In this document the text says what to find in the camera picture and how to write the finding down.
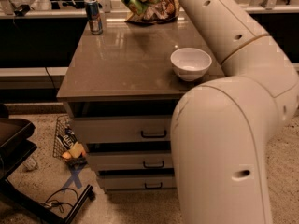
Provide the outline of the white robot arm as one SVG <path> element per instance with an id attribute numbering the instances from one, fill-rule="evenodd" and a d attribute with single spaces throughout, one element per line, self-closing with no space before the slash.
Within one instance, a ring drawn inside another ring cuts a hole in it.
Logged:
<path id="1" fill-rule="evenodd" d="M 298 107 L 299 79 L 234 0 L 179 0 L 224 77 L 180 99 L 171 151 L 184 224 L 273 224 L 265 147 Z"/>

